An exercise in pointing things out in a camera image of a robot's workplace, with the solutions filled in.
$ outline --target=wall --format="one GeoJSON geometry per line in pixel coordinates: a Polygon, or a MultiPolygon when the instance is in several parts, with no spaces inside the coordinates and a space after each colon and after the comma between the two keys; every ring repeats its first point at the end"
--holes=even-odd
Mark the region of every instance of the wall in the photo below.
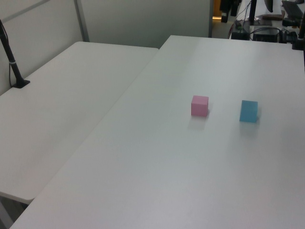
{"type": "Polygon", "coordinates": [[[214,2],[213,16],[221,17],[222,12],[219,10],[221,0],[213,0],[213,2],[214,2]]]}
{"type": "Polygon", "coordinates": [[[170,35],[211,36],[210,0],[78,0],[91,42],[160,48],[170,35]]]}
{"type": "MultiPolygon", "coordinates": [[[[47,1],[3,24],[23,78],[82,41],[73,0],[47,1]]],[[[1,44],[0,95],[10,88],[8,75],[9,62],[1,44]]]]}
{"type": "Polygon", "coordinates": [[[0,0],[0,16],[2,21],[7,21],[6,19],[12,15],[19,14],[23,10],[27,10],[32,6],[40,5],[48,0],[0,0]]]}

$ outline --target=blue cube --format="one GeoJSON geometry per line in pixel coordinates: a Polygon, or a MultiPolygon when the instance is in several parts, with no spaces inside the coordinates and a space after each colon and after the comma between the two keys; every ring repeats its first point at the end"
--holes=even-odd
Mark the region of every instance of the blue cube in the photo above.
{"type": "Polygon", "coordinates": [[[256,123],[258,102],[242,100],[242,109],[240,111],[240,122],[256,123]]]}

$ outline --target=desk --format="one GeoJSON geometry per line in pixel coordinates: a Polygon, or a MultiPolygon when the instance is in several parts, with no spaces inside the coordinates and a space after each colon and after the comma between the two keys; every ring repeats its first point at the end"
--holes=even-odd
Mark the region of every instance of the desk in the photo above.
{"type": "Polygon", "coordinates": [[[0,96],[0,195],[29,204],[157,51],[78,42],[0,96]]]}
{"type": "MultiPolygon", "coordinates": [[[[263,6],[261,6],[261,7],[265,7],[265,5],[264,5],[264,1],[263,0],[260,0],[260,1],[258,1],[257,2],[257,5],[259,5],[259,4],[262,4],[263,6]]],[[[241,3],[241,6],[240,6],[240,8],[239,8],[239,11],[238,11],[238,13],[237,13],[237,15],[238,15],[238,17],[236,18],[237,20],[244,20],[244,16],[245,16],[245,11],[244,12],[242,12],[245,8],[246,8],[246,3],[245,3],[245,1],[242,1],[242,3],[241,3]]],[[[298,4],[298,7],[301,9],[301,11],[302,12],[304,12],[305,11],[305,3],[303,3],[303,4],[298,4]]],[[[283,26],[282,25],[282,22],[283,21],[272,21],[272,26],[273,27],[276,27],[276,28],[280,28],[280,29],[282,29],[282,28],[285,28],[285,29],[289,29],[289,31],[296,31],[297,33],[299,32],[299,29],[293,29],[292,27],[285,27],[285,26],[283,26]]]]}
{"type": "Polygon", "coordinates": [[[304,228],[304,114],[303,52],[171,36],[12,229],[304,228]]]}

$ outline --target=black cable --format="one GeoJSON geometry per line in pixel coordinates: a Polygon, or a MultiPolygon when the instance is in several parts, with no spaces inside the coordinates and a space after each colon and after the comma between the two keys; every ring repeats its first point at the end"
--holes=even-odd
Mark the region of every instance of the black cable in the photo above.
{"type": "Polygon", "coordinates": [[[250,3],[251,3],[252,1],[250,1],[249,2],[249,4],[247,5],[247,8],[246,8],[246,13],[244,14],[244,21],[246,20],[246,16],[247,16],[247,11],[248,11],[248,8],[249,8],[249,6],[250,6],[250,3]]]}
{"type": "Polygon", "coordinates": [[[230,27],[229,34],[228,34],[228,39],[229,39],[229,38],[230,38],[230,36],[231,36],[233,26],[234,26],[234,23],[233,23],[233,24],[232,24],[232,26],[230,27]]]}
{"type": "Polygon", "coordinates": [[[241,11],[241,12],[236,16],[236,20],[237,20],[238,16],[239,16],[241,13],[243,13],[243,12],[247,9],[247,7],[249,7],[250,4],[251,4],[251,1],[250,1],[249,4],[244,8],[244,10],[241,11]]]}
{"type": "Polygon", "coordinates": [[[251,35],[252,33],[260,32],[260,31],[264,31],[264,30],[279,30],[280,32],[282,32],[282,30],[280,30],[279,28],[276,28],[276,27],[264,27],[264,28],[259,28],[257,30],[254,30],[253,32],[249,33],[249,35],[251,35]]]}
{"type": "Polygon", "coordinates": [[[289,30],[287,30],[287,29],[285,29],[285,28],[282,28],[282,32],[284,32],[284,31],[286,31],[287,34],[290,34],[290,31],[289,31],[289,30]]]}

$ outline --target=black stand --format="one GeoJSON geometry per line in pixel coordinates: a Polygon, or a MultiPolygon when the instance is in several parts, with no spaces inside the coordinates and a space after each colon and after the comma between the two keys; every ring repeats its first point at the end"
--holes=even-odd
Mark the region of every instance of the black stand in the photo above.
{"type": "Polygon", "coordinates": [[[19,71],[18,66],[16,64],[14,55],[13,55],[11,49],[10,49],[9,41],[8,41],[6,35],[5,35],[5,30],[4,30],[4,27],[3,27],[3,24],[1,22],[1,20],[0,20],[0,39],[1,39],[2,45],[4,47],[4,50],[6,52],[6,55],[9,59],[11,68],[12,68],[14,74],[15,74],[15,77],[16,77],[16,84],[14,84],[12,87],[22,88],[25,85],[29,84],[30,82],[28,80],[24,80],[22,78],[21,74],[20,74],[20,71],[19,71]]]}
{"type": "Polygon", "coordinates": [[[249,13],[249,23],[250,25],[255,25],[255,26],[272,26],[272,22],[268,20],[263,20],[260,18],[259,21],[255,21],[255,10],[256,10],[256,2],[257,0],[252,0],[251,5],[250,5],[250,13],[249,13]]]}
{"type": "Polygon", "coordinates": [[[305,34],[305,14],[303,15],[299,36],[294,44],[292,44],[292,49],[294,50],[304,50],[304,34],[305,34]]]}

